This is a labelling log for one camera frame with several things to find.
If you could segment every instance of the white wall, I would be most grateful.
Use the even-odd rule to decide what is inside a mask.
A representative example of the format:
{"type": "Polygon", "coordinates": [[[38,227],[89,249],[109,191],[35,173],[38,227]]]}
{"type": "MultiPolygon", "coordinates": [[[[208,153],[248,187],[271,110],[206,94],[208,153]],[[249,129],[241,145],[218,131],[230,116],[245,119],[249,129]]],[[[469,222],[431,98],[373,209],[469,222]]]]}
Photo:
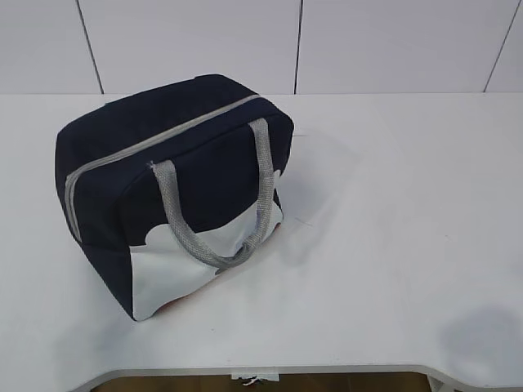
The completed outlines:
{"type": "Polygon", "coordinates": [[[518,0],[305,0],[298,93],[483,91],[518,0]]]}
{"type": "MultiPolygon", "coordinates": [[[[523,91],[520,0],[80,0],[105,92],[221,73],[261,93],[523,91]]],[[[1,93],[97,93],[75,0],[0,0],[1,93]]]]}
{"type": "Polygon", "coordinates": [[[0,0],[0,94],[98,92],[73,0],[0,0]]]}
{"type": "Polygon", "coordinates": [[[224,74],[292,94],[299,0],[81,2],[105,92],[224,74]]]}
{"type": "Polygon", "coordinates": [[[487,91],[523,91],[523,6],[520,6],[487,91]]]}

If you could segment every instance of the white table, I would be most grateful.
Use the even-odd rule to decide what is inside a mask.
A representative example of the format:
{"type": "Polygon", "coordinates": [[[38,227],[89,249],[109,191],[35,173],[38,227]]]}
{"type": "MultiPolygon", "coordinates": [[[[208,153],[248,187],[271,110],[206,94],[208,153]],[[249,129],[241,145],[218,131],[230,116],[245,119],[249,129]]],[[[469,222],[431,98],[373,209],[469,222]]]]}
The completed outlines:
{"type": "Polygon", "coordinates": [[[286,221],[142,323],[54,188],[56,133],[108,99],[0,96],[1,391],[248,371],[523,388],[523,94],[272,96],[297,128],[286,221]]]}

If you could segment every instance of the gray zipper trim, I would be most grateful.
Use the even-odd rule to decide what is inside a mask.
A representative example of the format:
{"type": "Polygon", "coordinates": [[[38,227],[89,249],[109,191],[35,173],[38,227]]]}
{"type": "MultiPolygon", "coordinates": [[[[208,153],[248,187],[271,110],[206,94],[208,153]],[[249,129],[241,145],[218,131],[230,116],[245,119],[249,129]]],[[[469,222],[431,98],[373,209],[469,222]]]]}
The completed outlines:
{"type": "Polygon", "coordinates": [[[213,110],[212,112],[209,112],[207,114],[204,114],[202,116],[199,116],[197,118],[193,118],[192,120],[188,122],[184,122],[183,124],[177,125],[171,129],[167,129],[166,131],[163,131],[162,133],[159,133],[158,135],[154,135],[150,137],[149,139],[145,139],[141,141],[140,143],[137,143],[135,145],[132,145],[130,147],[127,147],[126,149],[122,149],[114,154],[108,155],[106,157],[97,159],[95,161],[86,163],[85,165],[82,165],[72,173],[70,173],[67,178],[65,179],[65,209],[67,214],[67,219],[69,220],[69,223],[71,225],[71,229],[73,230],[74,237],[81,243],[82,237],[80,235],[80,228],[78,226],[78,219],[76,217],[76,211],[74,209],[74,189],[76,187],[76,183],[78,182],[78,179],[80,176],[85,173],[89,172],[90,170],[96,169],[100,166],[108,165],[110,163],[117,162],[121,159],[130,157],[136,153],[139,153],[143,151],[144,149],[148,149],[149,147],[152,147],[154,145],[163,143],[164,141],[180,135],[181,133],[188,131],[189,129],[198,126],[201,123],[204,123],[210,119],[213,119],[217,116],[220,116],[222,114],[225,114],[232,109],[236,109],[237,107],[249,102],[250,100],[255,100],[256,98],[261,98],[259,95],[253,95],[253,96],[247,96],[243,98],[242,100],[237,100],[236,102],[223,106],[220,109],[213,110]]]}

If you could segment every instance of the navy blue bag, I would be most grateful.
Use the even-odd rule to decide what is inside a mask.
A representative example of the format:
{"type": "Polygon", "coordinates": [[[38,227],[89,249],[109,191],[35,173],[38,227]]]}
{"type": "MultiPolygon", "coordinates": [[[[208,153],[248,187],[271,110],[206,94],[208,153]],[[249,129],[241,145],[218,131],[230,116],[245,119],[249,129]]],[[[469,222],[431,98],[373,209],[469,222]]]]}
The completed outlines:
{"type": "Polygon", "coordinates": [[[287,115],[220,75],[117,100],[59,133],[70,232],[129,316],[147,319],[268,238],[292,134],[287,115]]]}

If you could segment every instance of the insulated bag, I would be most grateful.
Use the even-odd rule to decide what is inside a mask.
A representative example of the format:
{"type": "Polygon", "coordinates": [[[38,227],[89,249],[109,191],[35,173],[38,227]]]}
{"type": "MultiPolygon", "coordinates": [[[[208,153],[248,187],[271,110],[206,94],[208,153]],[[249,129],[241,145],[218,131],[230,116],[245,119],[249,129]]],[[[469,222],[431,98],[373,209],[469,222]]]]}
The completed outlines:
{"type": "Polygon", "coordinates": [[[117,100],[58,134],[69,230],[130,317],[245,262],[272,234],[292,136],[286,114],[220,75],[117,100]]]}

